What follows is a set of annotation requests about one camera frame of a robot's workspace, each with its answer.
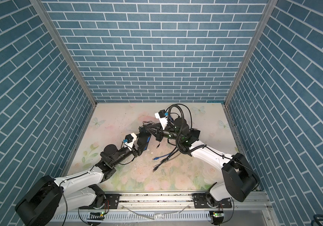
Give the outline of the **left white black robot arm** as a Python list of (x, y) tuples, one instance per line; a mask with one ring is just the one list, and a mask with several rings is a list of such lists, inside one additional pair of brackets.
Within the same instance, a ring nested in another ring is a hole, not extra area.
[(91, 169), (74, 175), (40, 178), (17, 203), (15, 212), (26, 226), (44, 226), (59, 214), (79, 207), (101, 209), (105, 193), (98, 186), (115, 172), (116, 165), (129, 156), (138, 157), (144, 147), (107, 145), (101, 152), (101, 160)]

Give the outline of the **black network switch blue ports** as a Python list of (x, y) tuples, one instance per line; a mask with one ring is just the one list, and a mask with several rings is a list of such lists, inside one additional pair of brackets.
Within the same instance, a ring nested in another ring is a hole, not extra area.
[(138, 146), (144, 145), (144, 150), (147, 150), (150, 138), (151, 138), (150, 133), (139, 133), (138, 140), (137, 140), (137, 145)]

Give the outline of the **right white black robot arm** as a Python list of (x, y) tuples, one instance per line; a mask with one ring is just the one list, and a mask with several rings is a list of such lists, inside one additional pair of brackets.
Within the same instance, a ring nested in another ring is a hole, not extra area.
[(223, 181), (214, 183), (206, 192), (206, 201), (212, 208), (228, 198), (243, 202), (259, 185), (259, 177), (244, 155), (224, 153), (204, 144), (199, 140), (200, 131), (190, 129), (182, 117), (172, 123), (164, 117), (160, 123), (147, 126), (145, 130), (157, 141), (163, 138), (175, 140), (177, 151), (203, 160), (222, 173)]

